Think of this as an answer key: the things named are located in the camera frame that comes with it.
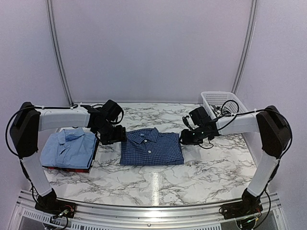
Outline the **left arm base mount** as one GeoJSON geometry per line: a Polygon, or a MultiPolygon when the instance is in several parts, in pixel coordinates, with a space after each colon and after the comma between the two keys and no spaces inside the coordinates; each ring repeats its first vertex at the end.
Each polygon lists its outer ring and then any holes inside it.
{"type": "Polygon", "coordinates": [[[64,216],[68,218],[73,218],[76,211],[76,204],[73,202],[58,199],[54,200],[48,205],[44,204],[42,201],[36,201],[35,209],[52,214],[57,218],[64,216]]]}

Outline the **blue checkered long sleeve shirt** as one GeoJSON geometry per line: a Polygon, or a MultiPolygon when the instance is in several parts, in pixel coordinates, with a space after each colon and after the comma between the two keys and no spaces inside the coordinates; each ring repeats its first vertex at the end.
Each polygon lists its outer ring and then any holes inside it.
{"type": "Polygon", "coordinates": [[[181,165],[184,163],[179,134],[144,128],[126,133],[120,164],[128,166],[181,165]]]}

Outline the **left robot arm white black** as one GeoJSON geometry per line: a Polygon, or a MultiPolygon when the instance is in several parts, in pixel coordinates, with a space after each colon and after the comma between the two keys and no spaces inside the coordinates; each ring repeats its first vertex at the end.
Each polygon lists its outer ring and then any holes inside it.
{"type": "Polygon", "coordinates": [[[63,128],[85,127],[94,133],[103,145],[126,140],[126,129],[120,122],[123,109],[108,100],[100,107],[88,104],[74,104],[70,107],[35,106],[24,102],[9,119],[5,139],[12,140],[9,151],[18,157],[26,179],[38,194],[36,201],[50,213],[60,210],[60,202],[44,173],[38,157],[38,134],[40,131],[63,128]]]}

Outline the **red black plaid shirt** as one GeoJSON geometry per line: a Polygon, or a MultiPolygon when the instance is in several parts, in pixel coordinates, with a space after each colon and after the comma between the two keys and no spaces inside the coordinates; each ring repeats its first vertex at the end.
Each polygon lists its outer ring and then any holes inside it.
{"type": "Polygon", "coordinates": [[[53,166],[44,166],[44,168],[52,169],[52,170],[60,170],[60,171],[65,171],[65,172],[89,173],[91,168],[92,168],[92,166],[93,166],[93,164],[94,164],[98,146],[99,146],[99,141],[96,140],[94,151],[93,151],[93,156],[92,156],[92,159],[89,161],[89,165],[88,165],[87,168],[84,168],[84,169],[74,169],[74,168],[61,168],[61,167],[53,167],[53,166]]]}

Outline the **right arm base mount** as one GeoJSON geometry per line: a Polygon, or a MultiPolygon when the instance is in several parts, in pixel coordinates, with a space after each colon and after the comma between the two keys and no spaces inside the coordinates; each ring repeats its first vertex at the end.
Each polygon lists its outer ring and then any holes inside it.
{"type": "Polygon", "coordinates": [[[251,205],[249,203],[238,201],[221,205],[219,213],[224,219],[240,218],[248,215],[259,214],[263,211],[262,203],[256,202],[251,205]]]}

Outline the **light blue shirt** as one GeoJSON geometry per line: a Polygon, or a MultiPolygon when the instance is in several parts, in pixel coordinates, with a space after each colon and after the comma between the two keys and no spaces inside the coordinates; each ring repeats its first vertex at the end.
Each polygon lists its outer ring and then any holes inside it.
{"type": "Polygon", "coordinates": [[[97,139],[82,128],[63,129],[51,134],[41,151],[40,161],[45,167],[70,169],[89,168],[97,139]]]}

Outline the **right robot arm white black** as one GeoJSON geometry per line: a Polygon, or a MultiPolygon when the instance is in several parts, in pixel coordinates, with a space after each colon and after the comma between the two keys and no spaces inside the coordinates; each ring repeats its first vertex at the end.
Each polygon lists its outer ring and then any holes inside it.
{"type": "Polygon", "coordinates": [[[274,105],[214,119],[209,118],[203,107],[199,107],[189,116],[196,128],[187,127],[181,131],[179,142],[183,145],[200,145],[204,139],[212,140],[223,135],[259,133],[262,156],[251,182],[243,192],[242,201],[237,205],[241,214],[249,214],[276,175],[281,158],[292,144],[289,122],[274,105]]]}

